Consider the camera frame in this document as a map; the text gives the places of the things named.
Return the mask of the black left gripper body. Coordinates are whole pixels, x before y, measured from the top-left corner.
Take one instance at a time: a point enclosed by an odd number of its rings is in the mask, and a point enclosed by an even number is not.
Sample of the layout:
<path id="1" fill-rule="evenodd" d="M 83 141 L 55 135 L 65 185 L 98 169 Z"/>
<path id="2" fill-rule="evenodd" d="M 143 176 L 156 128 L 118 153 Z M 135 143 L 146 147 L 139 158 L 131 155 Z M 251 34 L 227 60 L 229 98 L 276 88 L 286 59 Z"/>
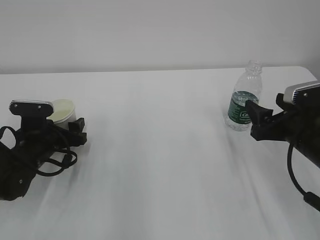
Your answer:
<path id="1" fill-rule="evenodd" d="M 83 146 L 87 142 L 87 133 L 69 136 L 68 129 L 54 124 L 52 120 L 42 117 L 23 117 L 17 130 L 18 143 L 14 151 L 22 159 L 32 163 L 44 163 L 53 153 L 63 153 L 63 165 L 74 165 L 77 154 L 72 147 Z"/>

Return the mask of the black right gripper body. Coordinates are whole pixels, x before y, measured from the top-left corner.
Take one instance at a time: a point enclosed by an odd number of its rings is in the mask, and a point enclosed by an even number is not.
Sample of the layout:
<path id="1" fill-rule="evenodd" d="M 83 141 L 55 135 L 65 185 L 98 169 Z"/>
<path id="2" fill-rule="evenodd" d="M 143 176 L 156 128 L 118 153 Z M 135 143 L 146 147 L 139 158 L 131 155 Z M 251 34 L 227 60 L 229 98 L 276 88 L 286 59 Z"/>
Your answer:
<path id="1" fill-rule="evenodd" d="M 250 135 L 256 141 L 290 142 L 300 130 L 299 113 L 297 111 L 282 111 L 272 115 L 270 122 L 262 125 L 253 125 Z"/>

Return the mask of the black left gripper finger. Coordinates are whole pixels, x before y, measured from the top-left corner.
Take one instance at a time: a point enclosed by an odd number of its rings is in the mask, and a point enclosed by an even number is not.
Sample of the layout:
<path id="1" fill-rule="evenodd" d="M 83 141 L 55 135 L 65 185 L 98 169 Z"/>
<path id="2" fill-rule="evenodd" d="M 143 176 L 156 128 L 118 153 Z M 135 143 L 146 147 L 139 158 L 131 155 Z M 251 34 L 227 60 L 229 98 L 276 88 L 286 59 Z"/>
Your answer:
<path id="1" fill-rule="evenodd" d="M 78 118 L 75 121 L 68 122 L 68 135 L 69 136 L 85 136 L 85 119 L 83 117 Z"/>

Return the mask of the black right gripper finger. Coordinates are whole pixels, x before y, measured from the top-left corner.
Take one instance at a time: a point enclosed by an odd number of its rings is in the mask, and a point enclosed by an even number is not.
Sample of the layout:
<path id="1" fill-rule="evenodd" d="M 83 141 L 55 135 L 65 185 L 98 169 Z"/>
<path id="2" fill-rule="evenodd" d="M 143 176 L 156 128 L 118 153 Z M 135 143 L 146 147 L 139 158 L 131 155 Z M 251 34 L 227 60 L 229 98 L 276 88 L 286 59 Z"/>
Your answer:
<path id="1" fill-rule="evenodd" d="M 275 102 L 284 112 L 289 112 L 292 110 L 292 104 L 284 101 L 283 93 L 277 94 Z"/>
<path id="2" fill-rule="evenodd" d="M 253 125 L 264 125 L 269 123 L 273 116 L 272 109 L 264 108 L 252 100 L 247 100 L 245 102 L 245 110 Z"/>

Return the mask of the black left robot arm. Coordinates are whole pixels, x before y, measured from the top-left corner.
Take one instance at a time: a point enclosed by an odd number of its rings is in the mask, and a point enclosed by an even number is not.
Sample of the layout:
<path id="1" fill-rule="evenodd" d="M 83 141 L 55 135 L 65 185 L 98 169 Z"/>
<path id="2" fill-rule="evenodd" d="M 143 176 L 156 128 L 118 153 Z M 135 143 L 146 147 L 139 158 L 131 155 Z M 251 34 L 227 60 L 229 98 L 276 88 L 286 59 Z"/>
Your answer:
<path id="1" fill-rule="evenodd" d="M 14 147 L 0 145 L 0 198 L 13 201 L 24 197 L 35 176 L 54 177 L 73 166 L 77 154 L 72 147 L 87 142 L 85 120 L 69 122 L 67 128 L 45 118 L 21 119 L 20 129 L 3 126 L 0 133 L 9 130 L 15 139 Z"/>

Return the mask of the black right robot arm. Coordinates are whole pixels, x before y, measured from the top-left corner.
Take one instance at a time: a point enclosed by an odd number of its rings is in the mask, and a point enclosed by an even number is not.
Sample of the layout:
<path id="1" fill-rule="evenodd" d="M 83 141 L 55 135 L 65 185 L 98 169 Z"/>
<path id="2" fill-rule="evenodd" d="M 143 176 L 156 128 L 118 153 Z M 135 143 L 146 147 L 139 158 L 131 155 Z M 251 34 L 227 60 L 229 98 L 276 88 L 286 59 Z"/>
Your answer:
<path id="1" fill-rule="evenodd" d="M 245 102 L 256 141 L 293 143 L 303 156 L 320 166 L 320 82 L 289 86 L 275 100 L 282 112 L 273 114 L 252 100 Z"/>

